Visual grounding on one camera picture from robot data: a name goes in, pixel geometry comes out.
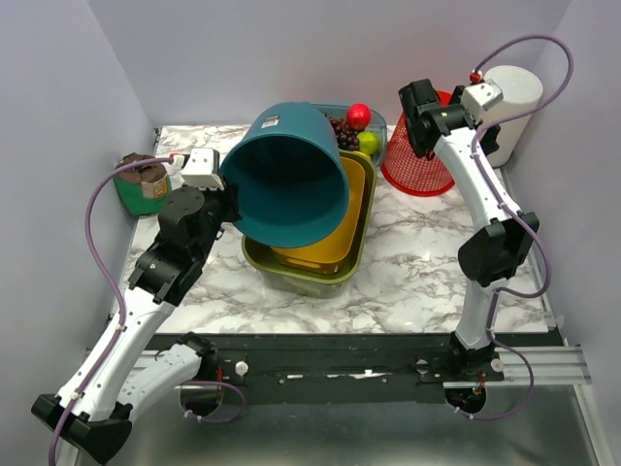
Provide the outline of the teal plastic bucket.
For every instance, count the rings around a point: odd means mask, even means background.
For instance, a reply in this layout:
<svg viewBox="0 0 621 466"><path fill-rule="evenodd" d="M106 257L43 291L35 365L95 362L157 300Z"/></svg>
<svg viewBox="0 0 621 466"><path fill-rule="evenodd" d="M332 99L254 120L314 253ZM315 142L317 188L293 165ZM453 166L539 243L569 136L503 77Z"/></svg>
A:
<svg viewBox="0 0 621 466"><path fill-rule="evenodd" d="M300 248L342 222L349 187L327 117L308 102L276 104L224 157L220 175L238 188L236 228L269 247Z"/></svg>

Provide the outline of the red mesh basket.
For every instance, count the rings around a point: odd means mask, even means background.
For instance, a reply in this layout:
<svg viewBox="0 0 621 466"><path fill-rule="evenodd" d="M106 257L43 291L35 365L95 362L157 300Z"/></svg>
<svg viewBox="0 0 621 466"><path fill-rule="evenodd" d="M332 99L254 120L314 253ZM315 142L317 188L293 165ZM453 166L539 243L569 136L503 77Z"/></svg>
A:
<svg viewBox="0 0 621 466"><path fill-rule="evenodd" d="M404 115L400 116L387 144L380 169L393 187L417 197L438 196L455 185L449 171L437 157L428 160L415 155L409 143Z"/></svg>

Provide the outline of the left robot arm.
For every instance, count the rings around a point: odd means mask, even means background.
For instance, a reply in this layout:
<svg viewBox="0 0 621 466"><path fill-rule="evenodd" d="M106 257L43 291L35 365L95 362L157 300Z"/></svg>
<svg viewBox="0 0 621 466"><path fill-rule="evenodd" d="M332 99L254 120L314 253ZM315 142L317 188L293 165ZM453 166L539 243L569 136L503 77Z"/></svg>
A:
<svg viewBox="0 0 621 466"><path fill-rule="evenodd" d="M211 386L215 395L238 388L226 383L217 348L187 333L146 369L132 372L160 325L197 282L222 232L240 219L238 188L184 185L159 214L154 243L137 260L118 312L82 366L54 394L42 394L31 412L64 440L105 465L122 449L138 416L174 387Z"/></svg>

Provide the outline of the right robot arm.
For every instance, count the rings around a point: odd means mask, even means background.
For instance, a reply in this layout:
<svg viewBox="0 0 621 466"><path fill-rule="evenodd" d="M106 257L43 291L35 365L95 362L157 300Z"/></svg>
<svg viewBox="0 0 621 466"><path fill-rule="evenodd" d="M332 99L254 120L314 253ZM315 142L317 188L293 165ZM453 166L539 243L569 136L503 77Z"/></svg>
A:
<svg viewBox="0 0 621 466"><path fill-rule="evenodd" d="M538 230L534 213L523 213L501 185L487 160L498 149L501 131L494 124L481 134L485 111L499 104L502 90L492 81L458 86L447 104L430 80L407 84L399 91L409 143L418 158L438 159L449 171L470 212L474 234L458 250L467 278L462 314L451 334L442 365L465 381L494 358L491 339L497 291L508 285Z"/></svg>

